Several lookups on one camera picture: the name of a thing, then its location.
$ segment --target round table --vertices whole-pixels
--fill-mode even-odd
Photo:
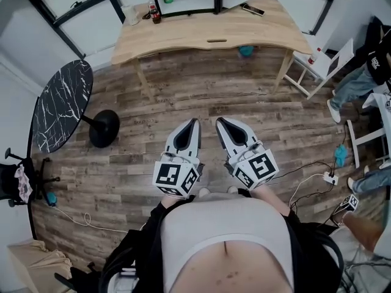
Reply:
[[[93,145],[104,148],[117,137],[120,121],[112,110],[92,120],[84,116],[93,83],[91,66],[75,60],[63,66],[43,89],[34,110],[33,140],[40,151],[57,151],[72,136],[81,120],[90,125]]]

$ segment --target laminate floor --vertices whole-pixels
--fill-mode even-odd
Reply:
[[[215,191],[238,186],[223,167],[226,155],[214,128],[215,119],[228,116],[250,125],[264,146],[272,150],[279,175],[314,161],[332,165],[334,150],[344,142],[348,157],[345,166],[336,169],[338,185],[327,194],[298,203],[301,220],[325,221],[335,205],[351,193],[346,178],[361,176],[365,162],[374,161],[370,148],[361,146],[362,168],[355,169],[348,128],[345,136],[343,125],[346,119],[356,121],[354,128],[360,136],[367,130],[368,118],[359,116],[349,103],[342,110],[339,125],[331,119],[326,100],[348,72],[345,69],[310,101],[285,80],[278,92],[271,94],[283,54],[282,49],[257,48],[251,58],[242,59],[237,49],[184,50],[144,58],[142,68],[157,97],[156,104],[149,104],[141,95],[131,64],[97,71],[86,115],[94,117],[103,109],[116,111],[121,128],[115,142],[104,149],[94,148],[89,142],[89,127],[82,122],[57,152],[45,155],[34,150],[37,164],[44,157],[51,158],[47,175],[61,177],[61,182],[48,186],[57,195],[58,208],[79,222],[84,223],[84,213],[88,212],[92,225],[139,229],[161,199],[160,191],[152,186],[154,163],[169,133],[192,117],[202,125],[199,158],[206,165],[194,191],[203,186]],[[297,79],[300,72],[293,65],[289,75]],[[308,90],[315,87],[309,77],[302,84]],[[287,202],[302,180],[326,170],[326,166],[314,164],[269,184]],[[314,176],[301,185],[296,197],[329,188],[321,176]],[[360,197],[360,213],[379,220],[383,201],[382,190]],[[49,249],[63,251],[81,269],[91,261],[102,266],[125,236],[77,225],[42,201],[33,202],[32,212],[38,238]]]

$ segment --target power strip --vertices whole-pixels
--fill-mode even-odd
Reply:
[[[338,184],[338,176],[334,175],[334,177],[331,177],[329,172],[324,172],[323,180],[325,180],[325,182],[331,183],[335,186]]]

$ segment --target belly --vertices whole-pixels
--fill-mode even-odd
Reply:
[[[226,241],[197,252],[182,268],[171,293],[291,293],[275,257],[259,244]]]

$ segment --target blue object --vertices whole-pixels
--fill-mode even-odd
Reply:
[[[56,194],[54,194],[53,192],[48,192],[48,193],[46,194],[46,196],[48,197],[49,206],[54,206],[54,205],[56,205],[56,203],[57,203]]]
[[[348,151],[343,144],[335,149],[334,156],[337,161],[337,166],[343,167],[345,164],[345,159],[348,156]]]
[[[239,53],[244,57],[250,57],[253,50],[254,50],[254,46],[240,46],[239,47]]]

